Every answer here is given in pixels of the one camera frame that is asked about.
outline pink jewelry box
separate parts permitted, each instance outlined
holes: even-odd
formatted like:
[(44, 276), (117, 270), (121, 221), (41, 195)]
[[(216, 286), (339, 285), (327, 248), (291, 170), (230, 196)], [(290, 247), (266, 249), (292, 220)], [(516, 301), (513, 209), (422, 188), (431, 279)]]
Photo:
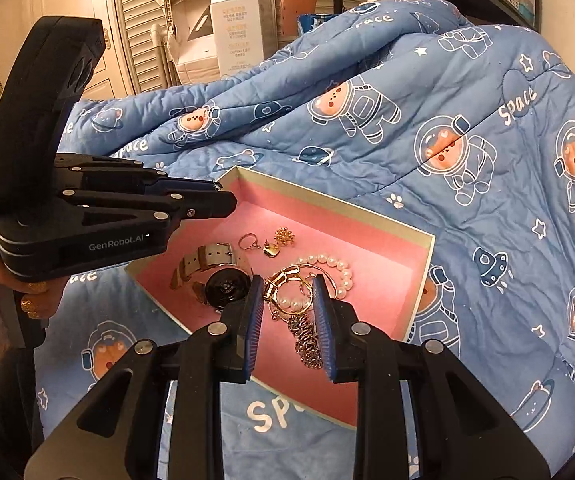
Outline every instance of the pink jewelry box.
[[(218, 242), (238, 248), (241, 236), (250, 232), (257, 235), (262, 246), (266, 239), (274, 241), (276, 229), (287, 227), (295, 234), (295, 243), (282, 247), (275, 258), (264, 256), (262, 250), (245, 251), (255, 274), (267, 278), (294, 264), (300, 256), (334, 256), (348, 263), (353, 272), (353, 286), (343, 301), (353, 304), (359, 319), (378, 326), (394, 339), (407, 338), (429, 269), (433, 235), (253, 170), (235, 167), (218, 181), (237, 197), (232, 215), (181, 222), (164, 254), (128, 266), (130, 275), (181, 327), (191, 333), (219, 317), (212, 307), (199, 303), (188, 288), (171, 288), (174, 269), (186, 253)], [(249, 245), (251, 238), (245, 242)], [(338, 270), (327, 264), (316, 265), (329, 272), (339, 285)], [(298, 285), (281, 287), (279, 297), (283, 294), (298, 297)], [(356, 426), (356, 384), (332, 384), (323, 370), (302, 364), (287, 324), (272, 320), (267, 307), (253, 380), (325, 418)]]

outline pearl bracelet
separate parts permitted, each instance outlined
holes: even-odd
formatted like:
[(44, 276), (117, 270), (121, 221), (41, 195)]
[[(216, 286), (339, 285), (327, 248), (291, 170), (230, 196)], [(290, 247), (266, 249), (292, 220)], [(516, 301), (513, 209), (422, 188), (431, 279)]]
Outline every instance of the pearl bracelet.
[[(317, 264), (327, 264), (328, 267), (332, 267), (333, 269), (336, 268), (341, 272), (341, 281), (337, 286), (334, 280), (332, 280), (332, 278), (330, 277), (330, 275), (324, 271), (325, 274), (327, 274), (326, 278), (335, 288), (336, 292), (335, 299), (342, 300), (343, 298), (345, 298), (347, 296), (347, 292), (354, 285), (354, 282), (352, 282), (352, 271), (349, 268), (349, 264), (343, 260), (338, 260), (333, 256), (327, 256), (326, 254), (319, 254), (318, 256), (314, 255), (307, 257), (302, 256), (293, 265), (315, 266)], [(279, 300), (279, 304), (285, 310), (294, 310), (295, 312), (298, 312), (307, 304), (308, 301), (311, 303), (312, 301), (311, 298), (305, 300), (300, 300), (298, 298), (295, 299), (281, 298)]]

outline watch face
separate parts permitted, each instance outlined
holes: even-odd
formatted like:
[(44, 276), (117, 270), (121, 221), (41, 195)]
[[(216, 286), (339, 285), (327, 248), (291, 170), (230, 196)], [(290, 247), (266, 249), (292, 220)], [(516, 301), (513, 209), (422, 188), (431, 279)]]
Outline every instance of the watch face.
[(222, 269), (210, 276), (205, 286), (206, 301), (222, 309), (232, 301), (242, 300), (250, 290), (252, 280), (241, 269)]

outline white cardboard box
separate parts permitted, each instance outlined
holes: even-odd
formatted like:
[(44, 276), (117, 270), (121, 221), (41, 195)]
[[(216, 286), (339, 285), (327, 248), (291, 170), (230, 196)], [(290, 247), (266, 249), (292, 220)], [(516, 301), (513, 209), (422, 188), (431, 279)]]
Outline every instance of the white cardboard box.
[(259, 0), (212, 0), (210, 11), (221, 76), (263, 61)]

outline gold earring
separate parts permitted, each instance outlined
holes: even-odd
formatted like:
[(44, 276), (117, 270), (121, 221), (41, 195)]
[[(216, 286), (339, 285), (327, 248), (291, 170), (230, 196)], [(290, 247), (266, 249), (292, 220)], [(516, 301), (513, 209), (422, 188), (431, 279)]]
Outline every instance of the gold earring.
[(269, 241), (265, 240), (265, 244), (263, 245), (263, 254), (265, 254), (269, 258), (274, 258), (277, 254), (279, 254), (281, 248), (277, 244), (271, 244)]
[(275, 234), (274, 240), (278, 245), (290, 245), (294, 243), (295, 235), (292, 234), (292, 231), (289, 231), (287, 227), (279, 227)]

